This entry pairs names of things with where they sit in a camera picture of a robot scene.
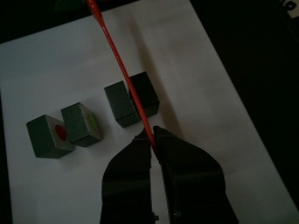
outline cube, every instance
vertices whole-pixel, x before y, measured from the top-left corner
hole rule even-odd
[[[60,158],[74,151],[60,120],[43,115],[27,123],[27,129],[38,158]]]
[[[119,125],[124,128],[139,122],[135,104],[127,93],[123,81],[104,88],[112,113]]]
[[[147,72],[142,72],[131,76],[131,81],[135,86],[135,91],[139,95],[144,113],[147,116],[152,116],[158,113],[160,101],[158,99],[155,88],[148,78]]]
[[[88,147],[102,141],[96,117],[80,102],[68,106],[60,112],[70,140],[75,145]]]

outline black block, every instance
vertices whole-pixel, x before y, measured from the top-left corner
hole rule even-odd
[[[116,122],[124,128],[139,122],[136,108],[123,81],[104,88]]]
[[[144,107],[144,113],[147,116],[152,116],[158,113],[160,102],[147,72],[131,76],[131,81]]]

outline red sticker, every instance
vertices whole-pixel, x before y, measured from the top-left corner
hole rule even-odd
[[[67,130],[63,128],[63,126],[56,125],[55,126],[55,131],[56,131],[56,134],[58,134],[60,140],[66,141],[68,134],[67,134]]]

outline red rod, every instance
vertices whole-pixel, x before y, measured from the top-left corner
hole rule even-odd
[[[130,93],[132,95],[134,102],[135,102],[135,105],[136,105],[136,110],[138,110],[138,113],[140,115],[140,118],[142,118],[142,121],[143,121],[143,124],[144,124],[144,131],[146,131],[146,134],[148,136],[148,139],[150,139],[150,142],[151,142],[151,145],[152,145],[152,148],[154,148],[154,153],[158,156],[158,150],[156,150],[155,136],[154,136],[152,128],[151,128],[150,122],[147,120],[144,108],[143,108],[142,102],[140,102],[139,97],[138,97],[138,93],[136,93],[134,83],[132,83],[132,81],[130,79],[130,76],[128,76],[128,73],[127,73],[126,65],[123,63],[123,60],[122,60],[120,55],[118,53],[116,45],[115,45],[114,40],[112,40],[112,38],[110,36],[110,33],[108,33],[108,28],[107,28],[107,25],[106,25],[106,22],[104,22],[104,19],[103,19],[103,16],[102,16],[102,12],[100,12],[96,0],[87,0],[87,4],[88,4],[90,10],[91,10],[98,22],[99,22],[102,30],[103,30],[103,32],[107,36],[107,42],[108,42],[108,44],[111,46],[111,49],[112,49],[112,52],[116,56],[116,62],[119,64],[120,70],[123,72],[123,75],[124,75],[124,78],[126,78],[126,84],[128,86],[128,90],[130,90]]]

